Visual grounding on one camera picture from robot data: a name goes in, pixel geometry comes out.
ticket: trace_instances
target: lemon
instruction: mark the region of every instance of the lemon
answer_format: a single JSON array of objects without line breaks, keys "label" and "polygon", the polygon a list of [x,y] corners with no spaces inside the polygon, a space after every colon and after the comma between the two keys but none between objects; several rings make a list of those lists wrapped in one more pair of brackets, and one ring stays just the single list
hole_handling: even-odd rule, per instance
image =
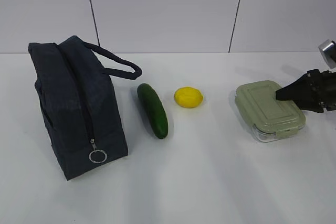
[{"label": "lemon", "polygon": [[198,89],[183,87],[175,92],[174,99],[181,107],[194,108],[202,103],[203,96]]}]

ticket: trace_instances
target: cucumber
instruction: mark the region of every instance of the cucumber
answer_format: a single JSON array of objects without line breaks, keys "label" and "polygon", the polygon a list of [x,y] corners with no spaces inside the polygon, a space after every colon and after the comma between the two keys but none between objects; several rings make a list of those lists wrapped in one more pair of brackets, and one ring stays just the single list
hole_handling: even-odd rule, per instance
[{"label": "cucumber", "polygon": [[155,136],[164,139],[168,135],[168,120],[159,96],[146,83],[139,85],[137,92]]}]

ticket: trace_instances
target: dark gray lunch bag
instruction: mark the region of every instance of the dark gray lunch bag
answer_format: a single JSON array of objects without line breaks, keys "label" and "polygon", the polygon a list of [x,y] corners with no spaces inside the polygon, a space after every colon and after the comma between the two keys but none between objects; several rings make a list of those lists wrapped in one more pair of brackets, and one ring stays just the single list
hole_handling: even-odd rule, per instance
[{"label": "dark gray lunch bag", "polygon": [[[128,155],[109,75],[135,80],[141,69],[77,36],[59,45],[30,43],[28,50],[45,126],[66,179]],[[92,51],[134,72],[105,68]]]}]

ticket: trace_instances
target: white table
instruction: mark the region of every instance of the white table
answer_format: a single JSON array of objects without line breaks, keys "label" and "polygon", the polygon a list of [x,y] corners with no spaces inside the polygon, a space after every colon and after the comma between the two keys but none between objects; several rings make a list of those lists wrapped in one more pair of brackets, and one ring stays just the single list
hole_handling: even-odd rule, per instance
[{"label": "white table", "polygon": [[[335,223],[336,112],[305,112],[298,136],[259,143],[234,104],[241,84],[284,86],[327,70],[318,53],[120,56],[144,72],[136,81],[113,78],[130,155],[67,182],[29,55],[0,55],[0,223]],[[165,140],[138,110],[142,82],[166,109]],[[182,86],[199,88],[204,103],[180,108],[173,93]]]}]

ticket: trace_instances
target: glass food container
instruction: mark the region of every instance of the glass food container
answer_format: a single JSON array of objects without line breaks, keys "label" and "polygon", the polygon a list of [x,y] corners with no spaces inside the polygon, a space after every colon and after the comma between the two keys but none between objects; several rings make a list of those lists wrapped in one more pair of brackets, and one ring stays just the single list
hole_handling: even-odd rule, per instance
[{"label": "glass food container", "polygon": [[281,86],[259,81],[238,87],[235,103],[254,136],[261,142],[291,137],[306,124],[306,117],[293,101],[278,101]]}]

